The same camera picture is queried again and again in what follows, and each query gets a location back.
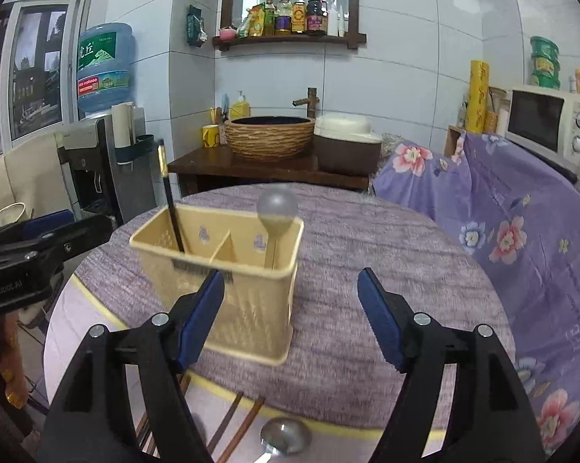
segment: bronze faucet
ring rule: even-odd
[[[320,98],[317,96],[318,89],[314,87],[309,87],[307,89],[307,97],[305,99],[299,99],[292,101],[292,106],[303,106],[307,104],[307,117],[316,118],[316,106],[320,103]]]

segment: wooden mirror frame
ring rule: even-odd
[[[232,24],[232,0],[221,0],[220,27]],[[349,49],[358,49],[359,44],[367,43],[367,35],[359,32],[359,0],[348,0],[348,31],[344,37],[329,35],[293,34],[286,36],[246,37],[224,42],[218,36],[213,38],[213,45],[222,51],[229,50],[232,45],[264,42],[329,42],[347,44]]]

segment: round table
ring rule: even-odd
[[[266,186],[218,189],[182,201],[254,211]],[[513,337],[485,273],[429,218],[338,189],[305,184],[292,184],[291,189],[305,231],[288,360],[270,367],[205,349],[193,367],[197,380],[187,400],[211,437],[233,399],[231,392],[244,391],[249,399],[266,397],[268,411],[261,412],[231,461],[259,456],[258,426],[276,414],[273,409],[316,421],[311,427],[318,436],[301,461],[367,461],[404,377],[384,361],[363,313],[356,289],[360,270],[371,267],[387,291],[402,294],[413,310],[429,313],[444,326],[471,330],[479,323],[490,325],[511,358]],[[164,311],[128,245],[130,236],[155,212],[132,220],[92,251],[63,290],[45,346],[49,398],[91,325],[100,321],[110,330],[138,326]],[[128,370],[127,375],[137,422],[144,410],[142,396],[137,373]],[[447,367],[433,430],[446,428],[454,385],[455,369]],[[246,400],[243,408],[248,407]],[[238,413],[232,422],[238,426],[243,418]],[[228,428],[214,456],[223,450],[233,428]]]

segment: yellow soap bottle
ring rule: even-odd
[[[239,91],[239,100],[230,106],[228,118],[230,120],[236,120],[237,118],[247,117],[251,117],[251,106],[249,105],[249,102],[245,100],[243,91]]]

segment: purple floral cloth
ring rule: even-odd
[[[470,133],[450,159],[403,142],[373,186],[429,216],[488,275],[553,453],[580,418],[580,194],[515,144]]]

